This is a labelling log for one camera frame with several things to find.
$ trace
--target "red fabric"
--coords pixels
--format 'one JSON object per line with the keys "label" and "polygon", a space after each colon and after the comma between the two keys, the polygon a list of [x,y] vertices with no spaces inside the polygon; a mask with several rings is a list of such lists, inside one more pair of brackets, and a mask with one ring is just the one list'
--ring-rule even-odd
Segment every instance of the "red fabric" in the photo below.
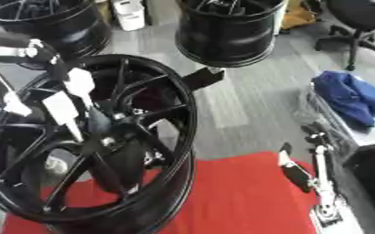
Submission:
{"label": "red fabric", "polygon": [[[196,167],[186,204],[162,234],[315,234],[308,212],[316,196],[304,194],[285,178],[277,154],[197,161]],[[97,186],[84,193],[90,191],[89,184],[77,183],[70,197],[76,197],[78,203],[85,197],[96,201],[92,204],[110,200]],[[41,225],[9,216],[4,234],[25,233],[47,232]]]}

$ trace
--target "floor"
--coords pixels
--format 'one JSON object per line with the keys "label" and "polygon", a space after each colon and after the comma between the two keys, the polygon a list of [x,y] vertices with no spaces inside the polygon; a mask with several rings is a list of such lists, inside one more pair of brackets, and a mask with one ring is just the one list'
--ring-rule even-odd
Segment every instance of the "floor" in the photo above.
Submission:
{"label": "floor", "polygon": [[[114,29],[112,43],[103,52],[156,59],[181,75],[201,68],[177,51],[174,34],[178,10],[174,1],[152,0],[150,4],[155,26],[134,32]],[[196,93],[199,127],[195,150],[199,158],[277,151],[289,142],[296,159],[311,161],[306,151],[309,145],[294,118],[299,91],[323,70],[342,70],[347,60],[343,47],[322,52],[313,49],[315,40],[327,34],[328,25],[316,23],[280,35],[270,57],[248,67],[228,69],[224,81]],[[11,65],[1,65],[0,70],[17,87],[37,76]],[[360,50],[353,73],[375,85],[375,53]],[[372,218],[361,224],[368,233],[375,233],[375,213],[365,202],[365,194],[357,190],[355,182],[349,182],[350,175],[341,174],[348,178],[345,181],[351,189],[346,193],[352,195],[352,205],[363,217]]]}

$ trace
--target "black wheel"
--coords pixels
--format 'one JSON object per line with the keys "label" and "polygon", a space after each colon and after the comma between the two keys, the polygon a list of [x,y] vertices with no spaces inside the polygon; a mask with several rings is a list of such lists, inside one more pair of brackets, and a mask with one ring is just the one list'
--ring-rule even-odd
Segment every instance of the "black wheel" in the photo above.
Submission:
{"label": "black wheel", "polygon": [[[76,142],[64,126],[50,120],[41,104],[62,85],[47,75],[28,84],[20,97],[34,114],[21,118],[0,112],[0,207],[52,224],[61,233],[157,231],[180,209],[192,184],[194,97],[172,69],[148,58],[103,55],[77,64],[93,74],[96,89],[91,97],[107,120],[106,128],[96,133],[93,115],[81,112],[77,124],[85,141]],[[79,99],[73,100],[85,110]],[[162,123],[176,132],[173,143],[160,136]],[[73,160],[68,173],[50,183],[44,164],[55,150]],[[155,176],[145,181],[153,169]],[[71,206],[67,194],[87,172],[113,199]]]}
{"label": "black wheel", "polygon": [[349,71],[352,71],[352,70],[355,70],[356,69],[356,66],[353,65],[353,64],[350,64],[346,67],[346,70],[349,70]]}

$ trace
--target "wheel rim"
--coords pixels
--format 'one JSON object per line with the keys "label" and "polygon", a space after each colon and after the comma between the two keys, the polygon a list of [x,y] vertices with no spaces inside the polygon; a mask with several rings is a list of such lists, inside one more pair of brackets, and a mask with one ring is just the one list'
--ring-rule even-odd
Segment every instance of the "wheel rim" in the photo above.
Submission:
{"label": "wheel rim", "polygon": [[[97,138],[97,141],[91,140],[93,135],[89,133],[90,140],[86,141],[86,145],[100,143],[101,140],[109,138],[113,138],[116,142],[104,147],[101,147],[101,144],[95,146],[98,149],[96,150],[97,154],[100,154],[95,156],[94,153],[84,153],[87,151],[84,150],[85,148],[93,146],[85,147],[72,141],[68,133],[61,130],[63,127],[50,124],[44,113],[42,113],[43,119],[36,117],[22,122],[15,116],[0,112],[0,129],[6,129],[6,131],[0,131],[0,206],[23,218],[44,223],[69,223],[87,221],[91,218],[110,215],[113,212],[126,211],[134,204],[143,202],[144,199],[154,196],[155,193],[166,187],[174,176],[178,176],[179,169],[189,157],[188,152],[197,124],[196,104],[188,88],[184,86],[180,77],[172,69],[147,58],[125,55],[84,58],[79,60],[79,65],[92,71],[97,86],[92,97],[99,103],[105,116],[112,121],[110,131],[104,133],[103,137]],[[112,77],[117,78],[117,83],[114,86],[110,83]],[[119,82],[123,82],[124,85],[117,85]],[[41,100],[58,89],[60,89],[59,85],[49,81],[47,76],[42,76],[23,89],[21,96],[26,103],[36,106],[36,100]],[[115,101],[107,101],[111,96]],[[169,106],[171,99],[176,100],[172,104],[174,106]],[[41,111],[40,107],[36,106],[36,108],[39,112]],[[134,114],[135,109],[147,112]],[[155,138],[152,129],[149,129],[149,126],[155,123],[158,118],[167,119],[179,130],[177,143],[173,150],[166,149],[167,146],[161,143],[160,139]],[[89,124],[86,122],[85,119],[79,121],[85,134],[89,131],[87,130]],[[25,140],[17,139],[22,133],[25,135]],[[136,160],[137,162],[130,160],[131,168],[133,168],[130,172],[118,172],[117,169],[122,168],[120,166],[115,167],[116,170],[110,170],[114,166],[112,164],[114,160],[109,161],[108,155],[102,154],[100,150],[103,148],[107,152],[115,152],[114,156],[116,156],[126,149],[127,146],[124,145],[128,144],[143,144],[144,146],[147,144],[149,145],[149,149],[146,150],[148,153],[159,152],[162,158],[159,161],[154,160],[155,163],[150,165],[145,165],[143,161],[142,169],[135,169],[137,168],[135,165],[141,164],[140,159]],[[10,147],[15,148],[13,150],[16,153],[10,153]],[[67,176],[54,187],[51,198],[41,199],[37,188],[32,188],[32,185],[29,184],[30,181],[25,179],[24,173],[32,175],[32,172],[31,174],[27,172],[30,170],[27,168],[34,166],[34,161],[38,161],[40,165],[43,164],[49,152],[55,148],[69,151],[77,155],[78,158]],[[10,163],[7,162],[9,158],[5,158],[6,154],[19,156],[16,160],[11,160]],[[121,156],[121,158],[129,159],[126,156],[127,154],[124,154],[124,157]],[[140,184],[142,182],[138,182],[140,188],[136,193],[130,194],[129,190],[133,183],[141,181],[140,178],[131,176],[143,174],[151,167],[159,167],[161,172],[148,184],[142,185]],[[119,198],[112,203],[86,208],[69,207],[63,204],[68,187],[84,171],[93,171],[91,174],[98,184],[105,190],[119,195]],[[103,185],[103,179],[98,178],[101,175],[106,176],[103,171],[119,175],[117,176],[119,180],[115,180],[119,183],[111,183],[110,179],[105,180],[105,182],[109,182],[109,185]]]}

